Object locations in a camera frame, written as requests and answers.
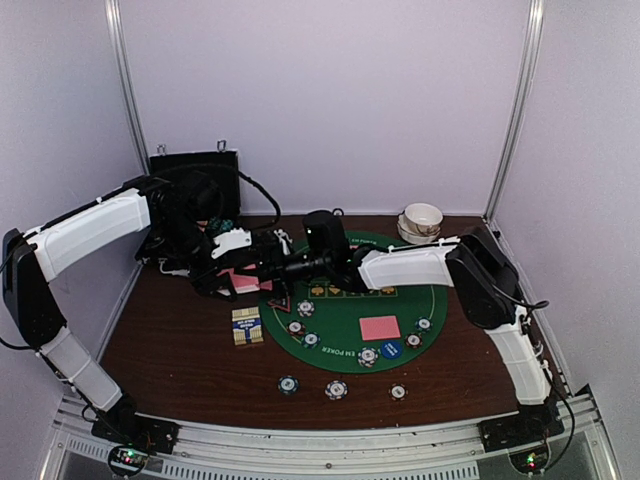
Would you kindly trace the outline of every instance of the pink card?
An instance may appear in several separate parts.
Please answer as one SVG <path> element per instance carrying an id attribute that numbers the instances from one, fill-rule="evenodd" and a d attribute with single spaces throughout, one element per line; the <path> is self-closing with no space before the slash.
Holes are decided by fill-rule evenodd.
<path id="1" fill-rule="evenodd" d="M 360 332 L 362 340 L 385 340 L 388 338 L 400 338 L 400 327 L 395 315 L 386 317 L 366 317 L 360 319 Z"/>

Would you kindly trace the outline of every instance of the blue round button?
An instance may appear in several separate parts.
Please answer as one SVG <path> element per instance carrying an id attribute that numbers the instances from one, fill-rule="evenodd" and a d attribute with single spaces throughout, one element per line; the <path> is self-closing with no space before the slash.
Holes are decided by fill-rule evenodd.
<path id="1" fill-rule="evenodd" d="M 398 358 L 400 357 L 400 355 L 402 355 L 402 344 L 394 342 L 393 340 L 384 342 L 382 345 L 380 345 L 380 354 L 384 358 L 388 358 L 389 360 Z"/>

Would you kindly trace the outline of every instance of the wooden table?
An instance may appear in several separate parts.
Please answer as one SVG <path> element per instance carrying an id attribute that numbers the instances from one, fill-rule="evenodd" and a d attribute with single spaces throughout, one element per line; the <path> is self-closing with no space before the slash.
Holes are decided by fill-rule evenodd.
<path id="1" fill-rule="evenodd" d="M 395 217 L 345 217 L 349 230 L 397 236 Z M 482 225 L 479 218 L 447 217 L 443 236 Z M 280 226 L 303 238 L 300 217 Z M 229 304 L 199 297 L 186 279 L 143 269 L 102 365 L 138 401 L 140 411 L 185 421 L 277 429 L 353 429 L 423 425 L 478 418 L 516 409 L 514 388 L 489 337 L 464 317 L 453 289 L 444 330 L 417 360 L 370 375 L 336 374 L 286 353 L 265 332 L 263 344 L 235 347 L 231 310 L 257 304 L 253 294 Z M 283 375 L 300 390 L 282 395 Z M 349 385 L 330 401 L 331 380 Z M 402 402 L 388 396 L 405 384 Z"/>

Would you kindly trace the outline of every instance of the robotic arm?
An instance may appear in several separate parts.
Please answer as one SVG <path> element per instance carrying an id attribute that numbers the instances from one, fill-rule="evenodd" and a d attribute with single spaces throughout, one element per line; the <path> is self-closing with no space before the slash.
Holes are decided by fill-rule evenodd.
<path id="1" fill-rule="evenodd" d="M 153 439 L 155 451 L 170 453 L 177 425 L 135 415 L 135 402 L 67 327 L 48 283 L 95 250 L 148 227 L 187 262 L 191 282 L 201 295 L 222 296 L 218 292 L 226 290 L 226 298 L 235 299 L 229 275 L 221 273 L 227 268 L 272 280 L 274 292 L 283 297 L 292 293 L 295 282 L 320 276 L 339 288 L 360 292 L 401 285 L 455 287 L 469 321 L 485 330 L 498 348 L 519 402 L 508 433 L 496 433 L 505 431 L 504 420 L 500 425 L 485 424 L 487 450 L 531 437 L 537 440 L 561 428 L 555 399 L 549 397 L 547 365 L 530 339 L 530 312 L 518 305 L 523 302 L 517 273 L 486 232 L 476 230 L 421 247 L 361 245 L 353 250 L 340 218 L 317 211 L 303 220 L 308 251 L 292 253 L 281 230 L 237 229 L 209 239 L 197 220 L 210 218 L 217 201 L 215 183 L 199 172 L 179 184 L 141 177 L 42 227 L 5 235 L 4 302 L 27 344 L 94 409 L 100 419 L 95 435 L 110 440 L 119 440 L 119 435 L 140 448 Z"/>

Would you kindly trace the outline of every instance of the white wall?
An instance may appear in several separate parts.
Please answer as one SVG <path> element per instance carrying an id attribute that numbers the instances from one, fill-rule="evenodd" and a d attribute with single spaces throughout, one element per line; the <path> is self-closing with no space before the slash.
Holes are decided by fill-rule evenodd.
<path id="1" fill-rule="evenodd" d="M 528 1 L 122 2 L 150 152 L 215 149 L 287 213 L 481 213 Z M 245 212 L 269 212 L 248 190 Z"/>
<path id="2" fill-rule="evenodd" d="M 625 478 L 640 457 L 640 3 L 547 2 L 497 221 Z"/>
<path id="3" fill-rule="evenodd" d="M 0 2 L 0 234 L 42 224 L 139 174 L 104 2 Z M 52 287 L 96 353 L 134 263 L 125 239 Z M 0 308 L 0 335 L 22 343 Z M 61 397 L 45 365 L 0 347 L 0 478 L 34 478 Z"/>

